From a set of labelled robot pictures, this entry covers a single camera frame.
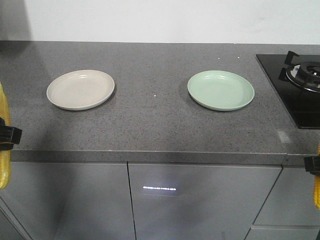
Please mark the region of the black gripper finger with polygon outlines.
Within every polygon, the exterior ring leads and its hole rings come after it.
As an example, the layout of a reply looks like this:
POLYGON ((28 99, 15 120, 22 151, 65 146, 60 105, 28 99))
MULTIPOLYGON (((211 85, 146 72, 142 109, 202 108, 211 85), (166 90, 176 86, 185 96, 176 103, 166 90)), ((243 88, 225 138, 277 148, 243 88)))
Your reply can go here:
POLYGON ((320 156, 319 155, 306 156, 303 158, 303 160, 304 160, 304 167, 306 172, 309 172, 314 176, 320 175, 320 156))
POLYGON ((19 145, 22 137, 22 130, 6 125, 3 118, 0 118, 0 149, 12 150, 14 145, 19 145))

